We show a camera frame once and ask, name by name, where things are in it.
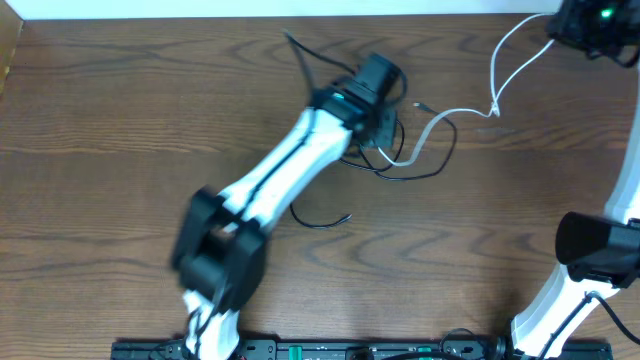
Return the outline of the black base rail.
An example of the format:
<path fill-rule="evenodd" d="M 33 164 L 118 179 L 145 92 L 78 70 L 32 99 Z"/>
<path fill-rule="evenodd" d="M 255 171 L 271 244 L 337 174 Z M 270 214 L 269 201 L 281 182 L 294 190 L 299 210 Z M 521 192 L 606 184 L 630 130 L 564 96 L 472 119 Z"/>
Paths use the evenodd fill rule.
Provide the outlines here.
<path fill-rule="evenodd" d="M 349 360 L 386 359 L 405 353 L 444 351 L 464 359 L 487 359 L 489 353 L 476 341 L 453 339 L 437 342 L 280 342 L 244 340 L 231 355 L 232 360 Z M 111 360 L 188 359 L 189 351 L 180 340 L 164 342 L 115 342 Z"/>

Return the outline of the cardboard panel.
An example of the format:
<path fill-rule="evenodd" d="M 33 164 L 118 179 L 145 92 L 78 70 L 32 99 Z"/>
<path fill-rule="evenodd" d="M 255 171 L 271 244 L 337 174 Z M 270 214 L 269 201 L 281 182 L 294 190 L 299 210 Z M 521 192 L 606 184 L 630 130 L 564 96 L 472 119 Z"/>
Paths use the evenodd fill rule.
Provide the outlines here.
<path fill-rule="evenodd" d="M 1 0 L 0 21 L 0 93 L 3 94 L 24 21 L 5 0 Z"/>

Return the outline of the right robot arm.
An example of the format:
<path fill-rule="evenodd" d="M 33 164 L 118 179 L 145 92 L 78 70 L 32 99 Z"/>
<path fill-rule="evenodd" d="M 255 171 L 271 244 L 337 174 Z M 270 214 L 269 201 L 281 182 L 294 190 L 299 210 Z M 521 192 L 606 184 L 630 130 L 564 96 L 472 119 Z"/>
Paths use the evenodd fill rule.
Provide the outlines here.
<path fill-rule="evenodd" d="M 567 0 L 545 31 L 558 43 L 638 68 L 639 0 Z M 507 359 L 556 359 L 597 307 L 639 277 L 639 122 L 634 120 L 616 185 L 600 216 L 567 213 L 555 238 L 557 263 L 530 305 L 510 322 Z"/>

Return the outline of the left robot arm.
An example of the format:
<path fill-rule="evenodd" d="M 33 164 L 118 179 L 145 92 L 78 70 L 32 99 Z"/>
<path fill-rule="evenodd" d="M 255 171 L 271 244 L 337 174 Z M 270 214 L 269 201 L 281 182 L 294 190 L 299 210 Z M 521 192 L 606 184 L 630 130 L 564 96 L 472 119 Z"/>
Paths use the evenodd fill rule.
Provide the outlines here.
<path fill-rule="evenodd" d="M 228 359 L 239 344 L 239 311 L 265 272 L 267 244 L 285 210 L 328 165 L 357 143 L 391 139 L 395 103 L 406 78 L 372 54 L 354 75 L 312 89 L 292 130 L 258 165 L 218 193 L 190 200 L 170 258 L 189 313 L 188 359 Z"/>

